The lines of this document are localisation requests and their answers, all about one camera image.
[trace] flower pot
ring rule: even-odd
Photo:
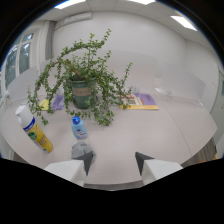
[[[91,89],[88,87],[88,82],[85,81],[71,81],[73,103],[78,109],[87,109],[88,105],[85,103],[91,96]]]

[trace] gray object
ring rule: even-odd
[[[89,152],[93,153],[93,159],[92,159],[93,163],[96,158],[96,153],[85,142],[78,142],[77,144],[72,146],[72,159],[76,159]]]

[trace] spray bottle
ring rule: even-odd
[[[51,152],[53,145],[41,130],[27,105],[16,110],[17,119],[31,140],[45,153]]]

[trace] potted plant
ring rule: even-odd
[[[100,49],[107,41],[111,30],[108,29],[101,41],[93,40],[94,34],[90,34],[87,43],[75,41],[71,48],[65,47],[61,55],[57,59],[51,59],[50,63],[45,66],[35,83],[35,90],[32,96],[30,88],[28,89],[28,105],[31,112],[41,116],[42,122],[46,125],[48,121],[41,114],[42,107],[39,106],[38,90],[43,86],[47,93],[49,105],[60,86],[64,90],[64,103],[66,112],[72,116],[90,117],[94,115],[98,124],[108,126],[114,117],[114,113],[110,110],[111,105],[122,105],[126,109],[129,105],[124,104],[121,97],[125,97],[131,93],[131,88],[126,91],[124,89],[125,81],[128,78],[131,65],[130,62],[125,70],[123,78],[119,79],[114,72],[107,70],[106,62],[111,56],[111,51],[101,58],[97,57],[97,50]],[[72,60],[64,59],[64,56],[84,49],[87,52],[83,57],[74,56]],[[56,84],[50,88],[48,78],[50,70],[57,67],[55,75]],[[71,110],[70,102],[80,110]],[[54,110],[49,106],[48,113]]]

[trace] green leaves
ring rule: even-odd
[[[44,87],[47,98],[49,99],[49,105],[51,105],[52,99],[55,96],[60,86],[64,90],[64,103],[65,111],[71,116],[80,116],[82,118],[90,118],[94,116],[94,120],[99,125],[108,126],[115,116],[110,110],[111,105],[120,106],[123,105],[120,96],[126,96],[131,92],[131,89],[126,92],[124,89],[125,82],[129,76],[132,62],[130,62],[125,69],[125,75],[122,79],[118,79],[115,73],[107,70],[106,62],[111,56],[109,50],[105,56],[97,57],[97,50],[105,44],[109,38],[111,30],[108,29],[101,41],[93,40],[95,34],[90,33],[90,39],[87,43],[82,40],[75,41],[72,47],[66,46],[62,49],[60,57],[57,59],[51,59],[50,63],[45,66],[44,72],[41,73],[38,80],[35,83],[35,90],[32,96],[30,88],[28,89],[28,104],[32,113],[36,113],[37,116],[41,116],[44,125],[48,124],[48,121],[41,114],[42,107],[39,106],[38,91],[41,86]],[[63,59],[64,56],[73,53],[77,50],[85,49],[87,52],[83,57],[73,55],[72,60]],[[56,83],[53,88],[50,87],[48,80],[50,77],[50,71],[53,67],[57,68],[57,74],[54,74]],[[71,81],[86,81],[91,89],[91,96],[86,101],[88,110],[76,111],[70,110],[70,104],[73,102]],[[49,107],[47,113],[54,113]]]

